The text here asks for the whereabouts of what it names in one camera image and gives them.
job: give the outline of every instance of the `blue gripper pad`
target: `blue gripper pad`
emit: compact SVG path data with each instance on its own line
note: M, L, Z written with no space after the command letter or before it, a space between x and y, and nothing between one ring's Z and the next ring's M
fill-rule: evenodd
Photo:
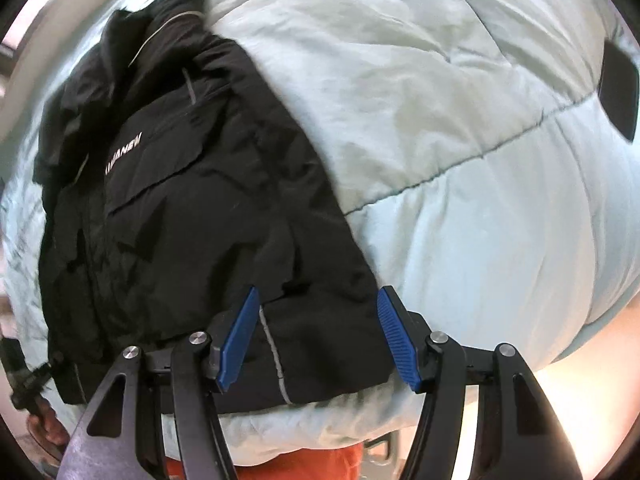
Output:
M254 334L260 313L260 297L258 290L252 286L238 312L229 335L220 349L220 371L216 381L222 392L226 392L238 380L244 356L249 348L249 341Z
M402 380L418 392L422 381L418 373L417 351L384 288L378 293L378 319Z

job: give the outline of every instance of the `bed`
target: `bed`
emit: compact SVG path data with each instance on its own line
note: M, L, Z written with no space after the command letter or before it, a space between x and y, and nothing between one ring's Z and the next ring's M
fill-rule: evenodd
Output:
M112 0L78 27L11 132L5 281L31 366L46 359L44 213L31 182L42 107L114 9L150 1ZM379 284L434 330L478 348L507 340L541 370L640 290L640 141L620 135L598 98L605 40L636 64L640 48L609 0L208 5L207 25L247 50L305 130ZM82 408L53 387L46 396L72 429ZM414 426L421 407L394 374L329 402L221 420L234 463L254 465Z

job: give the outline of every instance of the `metal screw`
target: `metal screw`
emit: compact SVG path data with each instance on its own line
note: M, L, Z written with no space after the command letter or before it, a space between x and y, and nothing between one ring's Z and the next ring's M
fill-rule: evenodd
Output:
M192 345L199 345L207 340L207 334L205 332L194 332L189 336L189 343Z
M505 357L513 357L516 355L516 349L509 344L504 344L500 345L500 353Z
M431 332L431 340L436 344L444 345L449 340L449 336L436 330L436 332Z
M125 359L133 359L134 357L138 357L138 354L140 354L140 348L137 346L128 346L122 353Z

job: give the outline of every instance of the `person's hand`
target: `person's hand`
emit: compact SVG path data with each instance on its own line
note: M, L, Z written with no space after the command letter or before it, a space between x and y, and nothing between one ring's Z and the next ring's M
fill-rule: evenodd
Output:
M40 419L36 415L29 415L27 425L30 433L43 433L47 441L54 446L66 446L70 437L65 427L58 420L56 411L51 407L49 401L43 397L38 396L36 403L42 414L43 423L40 423Z

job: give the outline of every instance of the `comforter seam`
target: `comforter seam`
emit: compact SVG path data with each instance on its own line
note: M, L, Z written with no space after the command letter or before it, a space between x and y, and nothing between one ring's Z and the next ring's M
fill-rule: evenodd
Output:
M548 119L552 119L554 117L556 117L556 115L561 114L562 112L565 112L571 108L575 108L580 106L581 104L583 104L585 101L587 101L589 98L591 98L596 92L597 92L597 88L593 89L592 91L590 91L587 95L581 97L580 99L578 99L577 101L573 101L569 104L563 105L561 107L555 108L554 110L552 110L551 112L549 112L548 114L544 114L542 115L542 117L540 117L540 120L535 123L532 126L528 126L527 128L525 128L524 130L522 130L520 133L514 135L513 137L510 137L507 140L503 140L502 142L499 142L498 144L496 144L494 147L492 147L491 149L488 149L485 152L480 153L479 155L472 155L472 156L468 156L467 158L464 158L463 160L460 160L459 162L456 162L454 164L452 164L451 166L449 166L448 168L439 171L438 173L435 173L434 175L425 178L423 180L421 180L420 182L416 182L415 184L411 184L410 186L406 186L403 187L402 189L399 189L393 193L390 193L388 195L382 196L380 198L377 198L375 200L372 200L371 202L367 202L364 203L361 206L358 206L357 208L351 209L350 211L347 211L344 216L347 217L352 213L356 213L358 211L362 211L364 208L377 204L378 202L381 202L383 200L386 200L387 198L392 198L395 196L399 196L402 193L404 193L405 191L409 190L409 189L415 189L417 187L422 186L423 184L428 184L429 182L432 182L433 180L435 180L436 178L443 176L445 173L447 173L447 171L449 170L453 170L454 168L457 168L459 166L462 166L463 164L471 161L471 160L476 160L477 158L483 158L484 156L488 155L489 153L493 153L496 152L497 150L499 150L501 147L505 146L506 144L509 144L515 140L518 140L519 138L523 137L524 135L528 134L529 132L535 130L536 128L539 128L540 126L542 126L543 123L545 123L546 120Z
M502 58L511 66L514 67L513 62L506 56L506 54L502 51L502 49L500 48L500 45L498 45L498 42L495 41L494 35L491 33L491 31L489 30L489 27L487 27L484 24L484 21L482 20L482 18L480 18L480 15L478 14L478 12L474 9L473 5L471 5L469 3L468 0L463 0L466 3L466 6L469 7L469 9L471 9L471 12L473 12L476 16L476 19L478 20L478 22L480 23L480 25L482 25L482 27L484 28L484 30L486 30L486 33L489 35L489 38L491 38L491 41L494 42L495 47L498 49L498 52L500 52L500 55L502 56Z

